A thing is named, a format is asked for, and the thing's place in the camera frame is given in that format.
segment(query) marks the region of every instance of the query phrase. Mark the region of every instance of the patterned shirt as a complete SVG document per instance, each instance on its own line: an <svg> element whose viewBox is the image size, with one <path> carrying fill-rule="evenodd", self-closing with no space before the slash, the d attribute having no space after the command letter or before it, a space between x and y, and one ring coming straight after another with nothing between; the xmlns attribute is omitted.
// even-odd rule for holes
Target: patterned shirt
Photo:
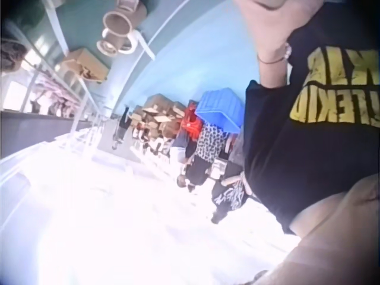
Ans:
<svg viewBox="0 0 380 285"><path fill-rule="evenodd" d="M228 133L210 123L205 123L199 135L195 155L207 162L214 163L226 143Z"/></svg>

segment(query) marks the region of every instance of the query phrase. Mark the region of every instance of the window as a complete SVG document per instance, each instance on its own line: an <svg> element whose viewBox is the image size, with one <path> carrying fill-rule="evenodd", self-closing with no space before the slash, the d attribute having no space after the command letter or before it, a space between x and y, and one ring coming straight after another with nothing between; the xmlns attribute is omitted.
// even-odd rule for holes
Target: window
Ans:
<svg viewBox="0 0 380 285"><path fill-rule="evenodd" d="M22 84L12 81L9 85L7 94L4 100L4 109L20 111L26 95L27 87Z"/></svg>

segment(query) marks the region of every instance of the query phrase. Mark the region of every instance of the hand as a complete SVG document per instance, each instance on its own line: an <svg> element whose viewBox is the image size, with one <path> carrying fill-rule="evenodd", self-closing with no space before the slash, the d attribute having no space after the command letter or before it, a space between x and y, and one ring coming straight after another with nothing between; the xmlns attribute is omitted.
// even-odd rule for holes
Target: hand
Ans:
<svg viewBox="0 0 380 285"><path fill-rule="evenodd" d="M267 10L254 0L234 0L254 38L258 56L272 62L285 55L290 34L304 26L322 7L324 0L287 0L277 10Z"/></svg>

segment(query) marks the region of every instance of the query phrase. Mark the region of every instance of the dark pants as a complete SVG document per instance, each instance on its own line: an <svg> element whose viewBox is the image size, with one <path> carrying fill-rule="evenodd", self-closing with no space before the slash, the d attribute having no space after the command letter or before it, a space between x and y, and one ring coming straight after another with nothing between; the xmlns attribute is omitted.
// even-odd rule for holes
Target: dark pants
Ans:
<svg viewBox="0 0 380 285"><path fill-rule="evenodd" d="M186 146L185 157L189 159L195 153L196 149L197 149L197 142L190 139L188 142L188 145Z"/></svg>
<svg viewBox="0 0 380 285"><path fill-rule="evenodd" d="M120 119L118 130L116 131L116 140L124 139L126 130L132 123L132 119L130 117L126 117L129 111L129 107L125 108L124 114Z"/></svg>
<svg viewBox="0 0 380 285"><path fill-rule="evenodd" d="M125 108L124 114L122 115L120 122L119 122L120 128L128 129L132 123L132 119L130 117L128 117L128 118L126 117L128 114L128 111L129 111L129 107Z"/></svg>

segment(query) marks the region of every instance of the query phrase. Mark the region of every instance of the blue wall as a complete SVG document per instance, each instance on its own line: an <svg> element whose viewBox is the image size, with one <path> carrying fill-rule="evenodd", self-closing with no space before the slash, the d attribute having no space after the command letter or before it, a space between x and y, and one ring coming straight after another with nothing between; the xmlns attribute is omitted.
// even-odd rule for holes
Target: blue wall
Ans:
<svg viewBox="0 0 380 285"><path fill-rule="evenodd" d="M164 47L124 94L116 108L143 104L161 93L186 103L206 90L230 87L244 101L245 88L258 79L255 49L232 0L194 21Z"/></svg>

